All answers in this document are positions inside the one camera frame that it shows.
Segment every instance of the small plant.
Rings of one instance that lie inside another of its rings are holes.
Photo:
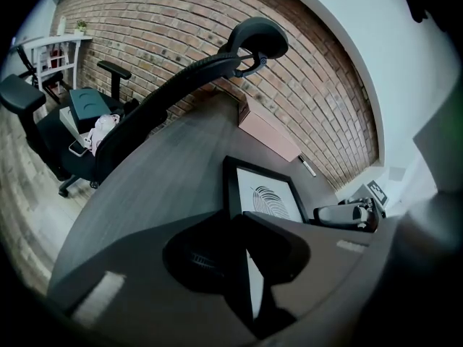
[[[84,32],[86,28],[87,28],[87,23],[85,23],[85,21],[83,21],[83,20],[78,20],[77,21],[77,29],[79,31]]]

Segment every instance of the black frame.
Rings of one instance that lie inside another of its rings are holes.
[[[284,181],[289,185],[291,193],[296,201],[297,208],[302,217],[304,223],[309,223],[309,218],[305,212],[302,200],[297,193],[296,187],[294,186],[291,177],[283,175],[267,168],[253,165],[252,163],[245,162],[237,158],[230,157],[229,155],[224,158],[224,209],[229,214],[230,220],[236,215],[240,215],[241,211],[241,199],[239,198],[239,185],[238,185],[238,173],[237,168],[253,172],[254,174],[269,177],[271,179]]]

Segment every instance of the wooden floor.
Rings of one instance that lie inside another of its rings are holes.
[[[39,119],[55,106],[35,112]],[[0,106],[0,231],[26,284],[44,294],[64,240],[94,192],[79,180],[69,197],[58,195],[60,182],[27,145],[17,116]]]

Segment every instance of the chair armrest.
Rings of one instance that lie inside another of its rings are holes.
[[[19,116],[36,111],[45,101],[45,94],[15,74],[0,83],[0,103]]]
[[[118,66],[117,64],[111,63],[110,61],[99,61],[96,65],[100,68],[105,69],[111,74],[116,74],[124,80],[128,80],[132,76],[132,74],[129,71],[122,68],[121,66]]]

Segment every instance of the chair headrest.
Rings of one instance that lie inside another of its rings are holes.
[[[233,29],[220,52],[237,53],[239,48],[252,54],[262,53],[268,59],[277,59],[288,51],[288,39],[275,22],[253,17]]]

